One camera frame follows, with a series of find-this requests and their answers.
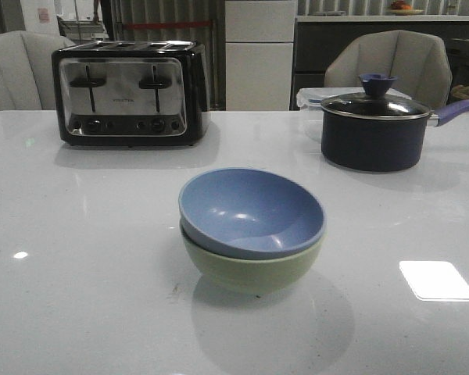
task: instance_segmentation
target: stacked bowls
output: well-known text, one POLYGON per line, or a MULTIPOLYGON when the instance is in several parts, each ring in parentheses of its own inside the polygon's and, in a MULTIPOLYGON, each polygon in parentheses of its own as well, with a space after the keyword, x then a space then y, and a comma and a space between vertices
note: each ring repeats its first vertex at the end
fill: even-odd
POLYGON ((212 282, 262 295, 297 281, 312 266, 325 229, 321 204, 273 173, 210 170, 179 195, 181 233, 192 262, 212 282))

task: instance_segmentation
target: white countertop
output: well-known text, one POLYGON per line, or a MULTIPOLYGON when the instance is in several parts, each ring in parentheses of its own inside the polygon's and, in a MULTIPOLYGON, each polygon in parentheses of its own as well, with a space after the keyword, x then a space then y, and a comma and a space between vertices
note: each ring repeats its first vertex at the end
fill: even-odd
POLYGON ((469 22, 469 16, 417 14, 415 16, 297 16, 297 22, 469 22))
POLYGON ((0 374, 469 375, 469 296, 420 300, 400 271, 448 262, 469 285, 469 114, 428 128, 398 173, 326 162, 319 117, 213 112, 193 147, 82 148, 53 111, 0 112, 0 374), (324 246, 292 287, 237 295, 188 258, 179 190, 225 166, 324 205, 324 246))

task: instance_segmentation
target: toaster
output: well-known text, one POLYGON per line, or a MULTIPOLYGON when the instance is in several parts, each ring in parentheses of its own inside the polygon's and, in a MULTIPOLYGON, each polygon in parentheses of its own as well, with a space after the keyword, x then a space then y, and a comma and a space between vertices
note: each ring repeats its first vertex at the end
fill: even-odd
POLYGON ((192 145, 208 127, 201 43, 93 41, 53 52, 52 70, 70 145, 192 145))

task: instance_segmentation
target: white cabinet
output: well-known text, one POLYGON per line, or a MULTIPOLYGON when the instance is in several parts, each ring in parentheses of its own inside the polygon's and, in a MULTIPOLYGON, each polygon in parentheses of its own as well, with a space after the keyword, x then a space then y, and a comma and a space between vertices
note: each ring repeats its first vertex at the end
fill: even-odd
POLYGON ((226 1, 226 109, 288 110, 297 1, 226 1))

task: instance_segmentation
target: chair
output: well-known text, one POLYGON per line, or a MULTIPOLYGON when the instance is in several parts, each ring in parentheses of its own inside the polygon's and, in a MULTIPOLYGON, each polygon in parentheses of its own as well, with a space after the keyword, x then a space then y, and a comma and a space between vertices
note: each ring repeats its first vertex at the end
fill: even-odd
POLYGON ((51 54, 73 44, 49 34, 0 34, 0 111, 55 109, 51 54))
POLYGON ((325 87, 360 86, 359 74, 397 76, 392 88, 437 109, 446 104, 452 73, 440 37, 406 30, 354 40, 325 72, 325 87))

